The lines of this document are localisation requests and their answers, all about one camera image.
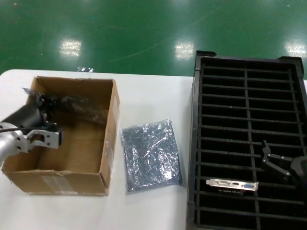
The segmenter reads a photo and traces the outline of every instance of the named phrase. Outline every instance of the cardboard box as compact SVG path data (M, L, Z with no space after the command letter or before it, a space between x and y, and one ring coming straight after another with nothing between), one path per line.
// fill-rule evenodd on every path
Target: cardboard box
M60 148L35 147L8 158L2 171L29 194L108 195L119 115L115 80L36 77L31 89L86 97L106 112L106 124L56 112L52 121L64 130Z

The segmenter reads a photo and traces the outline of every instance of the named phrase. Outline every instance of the plastic bag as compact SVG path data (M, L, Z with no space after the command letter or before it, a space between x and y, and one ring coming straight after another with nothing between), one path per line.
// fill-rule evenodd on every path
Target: plastic bag
M26 88L24 88L24 91L33 98L46 96L57 100L59 102L58 109L62 112L75 114L82 120L93 121L102 125L106 124L108 109L102 110L88 98L80 96L58 97Z
M170 120L122 128L128 191L182 185L179 154Z

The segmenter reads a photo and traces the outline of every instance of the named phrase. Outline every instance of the label on box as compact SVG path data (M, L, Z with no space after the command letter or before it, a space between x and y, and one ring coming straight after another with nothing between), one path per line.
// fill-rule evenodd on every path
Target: label on box
M114 120L115 120L115 125L117 128L117 123L118 123L118 103L117 103L117 99L116 96L114 95L114 102L113 102L113 115L114 115Z
M55 193L62 195L78 194L76 191L74 191L68 180L63 176L42 176L42 179Z

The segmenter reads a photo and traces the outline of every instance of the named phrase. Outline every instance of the robotic arm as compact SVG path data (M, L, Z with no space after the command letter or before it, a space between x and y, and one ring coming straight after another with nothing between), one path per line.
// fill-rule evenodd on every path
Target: robotic arm
M59 104L58 98L38 94L35 101L0 122L0 163L35 146L58 149L63 131L51 118Z

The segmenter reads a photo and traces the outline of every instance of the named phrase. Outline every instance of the metal bracket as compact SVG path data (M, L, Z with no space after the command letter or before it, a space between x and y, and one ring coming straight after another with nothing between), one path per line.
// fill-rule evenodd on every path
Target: metal bracket
M248 183L242 181L210 179L206 181L206 184L212 187L234 188L234 189L249 190L249 191L256 191L258 189L258 182Z
M35 135L40 135L41 139L32 140ZM53 132L47 130L34 129L27 135L18 135L17 137L17 149L19 152L28 153L35 146L42 146L46 148L58 149L62 143L63 133L62 131Z

